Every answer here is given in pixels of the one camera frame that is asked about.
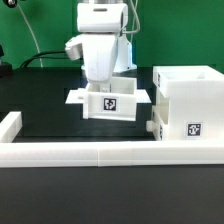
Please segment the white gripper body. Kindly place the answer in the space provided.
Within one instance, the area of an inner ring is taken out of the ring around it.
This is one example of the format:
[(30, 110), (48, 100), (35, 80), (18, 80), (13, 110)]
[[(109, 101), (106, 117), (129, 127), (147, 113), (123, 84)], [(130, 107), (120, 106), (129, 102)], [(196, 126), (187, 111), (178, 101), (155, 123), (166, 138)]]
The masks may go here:
[(85, 33), (72, 37), (65, 44), (65, 52), (72, 60), (83, 58), (90, 83), (109, 83), (118, 54), (118, 35)]

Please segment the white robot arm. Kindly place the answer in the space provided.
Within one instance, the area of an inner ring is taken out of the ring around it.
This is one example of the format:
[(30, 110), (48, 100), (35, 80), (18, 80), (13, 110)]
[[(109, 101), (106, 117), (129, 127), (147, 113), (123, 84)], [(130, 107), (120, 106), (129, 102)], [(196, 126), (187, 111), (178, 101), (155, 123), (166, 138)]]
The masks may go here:
[(109, 83), (113, 73), (137, 68), (127, 39), (127, 23), (128, 5), (123, 1), (77, 5), (80, 35), (65, 44), (65, 52), (72, 61), (83, 58), (89, 83)]

